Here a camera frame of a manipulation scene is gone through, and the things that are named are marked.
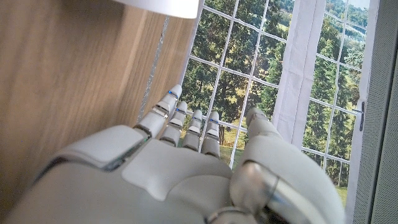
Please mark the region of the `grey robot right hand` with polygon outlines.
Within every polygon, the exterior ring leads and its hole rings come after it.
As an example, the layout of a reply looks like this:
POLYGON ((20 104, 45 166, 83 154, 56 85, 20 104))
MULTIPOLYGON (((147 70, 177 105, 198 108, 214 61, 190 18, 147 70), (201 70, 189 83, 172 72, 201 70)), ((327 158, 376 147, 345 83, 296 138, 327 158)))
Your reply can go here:
POLYGON ((56 153, 6 223, 344 223, 333 182, 252 108, 235 168, 220 157, 219 115, 206 127, 175 85, 133 127, 56 153))

